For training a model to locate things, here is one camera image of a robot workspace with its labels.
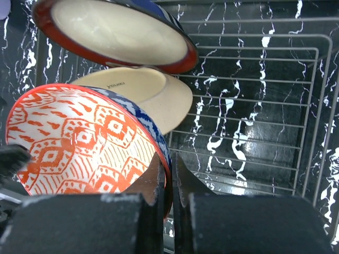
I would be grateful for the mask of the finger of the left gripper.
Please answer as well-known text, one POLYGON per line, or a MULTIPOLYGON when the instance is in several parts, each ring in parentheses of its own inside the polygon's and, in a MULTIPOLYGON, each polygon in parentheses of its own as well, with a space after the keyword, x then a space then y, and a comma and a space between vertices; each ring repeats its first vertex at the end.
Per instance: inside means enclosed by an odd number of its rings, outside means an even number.
POLYGON ((1 187, 31 161, 28 149, 19 144, 1 146, 1 187))

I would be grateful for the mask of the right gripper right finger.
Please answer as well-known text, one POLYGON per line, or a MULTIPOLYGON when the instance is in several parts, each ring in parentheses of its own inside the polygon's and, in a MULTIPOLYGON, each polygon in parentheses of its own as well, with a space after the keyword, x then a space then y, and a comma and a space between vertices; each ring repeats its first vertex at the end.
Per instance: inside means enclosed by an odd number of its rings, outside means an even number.
POLYGON ((172 155, 176 253, 333 253, 303 198, 218 195, 172 155))

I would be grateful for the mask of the cream floral plate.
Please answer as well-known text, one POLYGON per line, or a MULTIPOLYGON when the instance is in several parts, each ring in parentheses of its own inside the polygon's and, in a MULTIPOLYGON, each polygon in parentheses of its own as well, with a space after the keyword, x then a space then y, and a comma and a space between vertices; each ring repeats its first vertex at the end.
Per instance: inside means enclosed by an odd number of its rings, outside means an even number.
POLYGON ((146 67, 100 70, 71 83, 103 88, 133 101, 149 115, 162 134, 180 125, 193 101, 192 91, 184 82, 146 67))

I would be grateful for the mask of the blue white patterned bowl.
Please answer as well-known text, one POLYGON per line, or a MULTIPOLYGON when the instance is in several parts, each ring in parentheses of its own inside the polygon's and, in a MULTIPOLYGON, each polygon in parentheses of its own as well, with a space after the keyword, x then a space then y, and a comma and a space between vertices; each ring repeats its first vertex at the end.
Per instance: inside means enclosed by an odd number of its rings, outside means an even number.
POLYGON ((164 212, 172 206, 172 162, 160 129, 134 102, 101 88, 46 84, 23 94, 6 122, 7 143, 31 154, 18 172, 30 195, 121 193, 158 155, 164 212))

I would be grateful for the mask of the lavender plastic cup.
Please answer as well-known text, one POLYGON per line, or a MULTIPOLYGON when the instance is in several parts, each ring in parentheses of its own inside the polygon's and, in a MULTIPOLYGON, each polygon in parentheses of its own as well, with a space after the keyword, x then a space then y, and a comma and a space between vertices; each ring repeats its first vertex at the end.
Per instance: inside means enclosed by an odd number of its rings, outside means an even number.
POLYGON ((4 20, 11 12, 11 0, 0 0, 0 20, 4 20))

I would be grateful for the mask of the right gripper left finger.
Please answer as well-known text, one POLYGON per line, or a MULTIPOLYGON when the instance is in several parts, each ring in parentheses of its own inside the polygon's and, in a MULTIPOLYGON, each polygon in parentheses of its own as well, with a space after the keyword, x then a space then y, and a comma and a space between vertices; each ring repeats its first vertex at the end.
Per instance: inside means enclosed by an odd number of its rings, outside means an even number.
POLYGON ((14 212, 1 253, 163 253, 159 156, 123 193, 32 196, 14 212))

